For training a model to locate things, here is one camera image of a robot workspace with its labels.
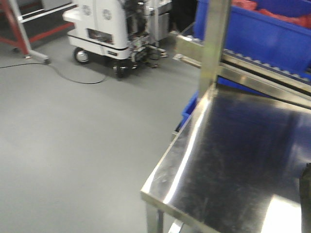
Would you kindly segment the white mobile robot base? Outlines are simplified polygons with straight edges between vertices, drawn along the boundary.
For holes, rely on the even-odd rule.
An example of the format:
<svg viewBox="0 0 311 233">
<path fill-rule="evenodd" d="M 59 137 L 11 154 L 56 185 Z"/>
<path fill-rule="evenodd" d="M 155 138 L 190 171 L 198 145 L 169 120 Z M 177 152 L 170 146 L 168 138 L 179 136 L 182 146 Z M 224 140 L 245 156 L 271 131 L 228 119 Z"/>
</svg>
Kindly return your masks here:
<svg viewBox="0 0 311 233">
<path fill-rule="evenodd" d="M 159 42 L 169 34 L 171 8 L 170 0 L 79 0 L 63 13 L 74 25 L 68 32 L 74 60 L 85 65 L 92 54 L 109 58 L 122 79 L 128 68 L 148 63 L 150 55 L 167 57 Z"/>
</svg>

